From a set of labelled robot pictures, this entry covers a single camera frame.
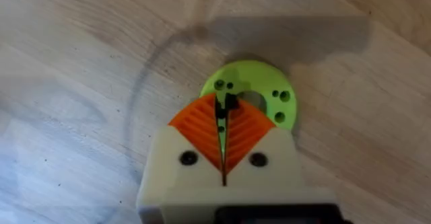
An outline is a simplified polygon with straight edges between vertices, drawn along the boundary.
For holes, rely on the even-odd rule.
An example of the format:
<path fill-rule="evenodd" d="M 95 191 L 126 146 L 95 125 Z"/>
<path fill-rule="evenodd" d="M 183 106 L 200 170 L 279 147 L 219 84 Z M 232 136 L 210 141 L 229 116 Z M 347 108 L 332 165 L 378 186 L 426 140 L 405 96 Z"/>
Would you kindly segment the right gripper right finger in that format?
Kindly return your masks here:
<path fill-rule="evenodd" d="M 304 185 L 289 130 L 277 127 L 245 100 L 230 100 L 224 176 L 231 188 L 297 188 Z"/>

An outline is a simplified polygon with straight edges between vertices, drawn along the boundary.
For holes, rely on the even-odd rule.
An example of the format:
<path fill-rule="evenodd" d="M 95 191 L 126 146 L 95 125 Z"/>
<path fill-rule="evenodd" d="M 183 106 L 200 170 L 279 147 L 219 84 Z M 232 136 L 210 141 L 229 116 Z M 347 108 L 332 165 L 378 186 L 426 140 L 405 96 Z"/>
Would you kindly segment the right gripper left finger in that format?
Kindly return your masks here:
<path fill-rule="evenodd" d="M 137 196 L 139 208 L 159 205 L 167 192 L 222 186 L 216 95 L 183 108 L 154 136 Z"/>

